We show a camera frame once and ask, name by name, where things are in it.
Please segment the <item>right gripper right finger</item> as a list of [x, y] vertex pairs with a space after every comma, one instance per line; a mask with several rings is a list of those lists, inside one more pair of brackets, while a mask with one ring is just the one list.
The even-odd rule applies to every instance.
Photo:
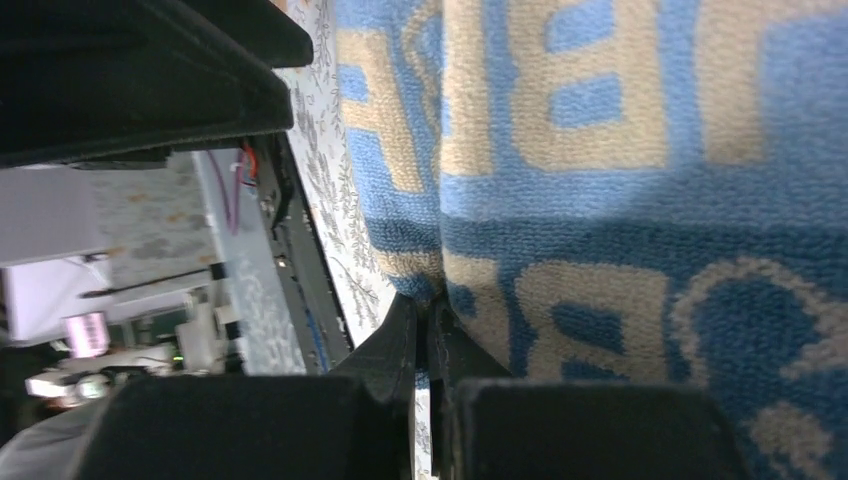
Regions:
[[680, 385], [516, 378], [427, 311], [432, 468], [441, 479], [747, 479], [732, 428]]

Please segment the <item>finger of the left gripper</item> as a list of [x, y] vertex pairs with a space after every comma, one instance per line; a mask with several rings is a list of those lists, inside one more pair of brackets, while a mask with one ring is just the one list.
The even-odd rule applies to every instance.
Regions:
[[269, 1], [5, 1], [1, 165], [150, 168], [292, 127], [309, 34]]

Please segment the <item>orange blue rabbit towel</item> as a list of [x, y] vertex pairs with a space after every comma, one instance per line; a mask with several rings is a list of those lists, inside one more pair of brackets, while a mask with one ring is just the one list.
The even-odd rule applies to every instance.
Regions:
[[688, 383], [847, 475], [843, 1], [340, 1], [371, 243], [515, 374]]

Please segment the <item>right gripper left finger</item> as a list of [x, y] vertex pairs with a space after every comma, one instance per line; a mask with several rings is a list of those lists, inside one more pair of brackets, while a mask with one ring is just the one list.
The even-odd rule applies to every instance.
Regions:
[[98, 412], [76, 479], [409, 479], [415, 302], [323, 375], [134, 380]]

